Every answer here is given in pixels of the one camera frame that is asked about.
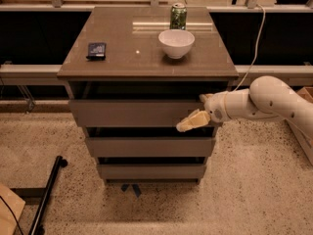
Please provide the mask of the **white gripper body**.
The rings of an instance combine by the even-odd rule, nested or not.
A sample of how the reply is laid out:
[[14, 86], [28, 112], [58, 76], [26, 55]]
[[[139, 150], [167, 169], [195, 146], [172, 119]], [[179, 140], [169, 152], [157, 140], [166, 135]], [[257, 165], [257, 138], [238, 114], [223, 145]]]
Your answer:
[[214, 122], [225, 122], [229, 120], [225, 107], [226, 92], [206, 94], [204, 103], [205, 110]]

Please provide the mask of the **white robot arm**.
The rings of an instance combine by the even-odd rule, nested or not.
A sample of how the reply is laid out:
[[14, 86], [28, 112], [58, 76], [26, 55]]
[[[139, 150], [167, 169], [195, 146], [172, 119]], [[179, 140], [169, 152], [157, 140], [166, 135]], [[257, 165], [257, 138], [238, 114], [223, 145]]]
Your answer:
[[235, 118], [286, 120], [306, 137], [313, 138], [313, 104], [274, 76], [261, 76], [248, 89], [201, 94], [204, 110], [191, 112], [176, 128], [185, 132]]

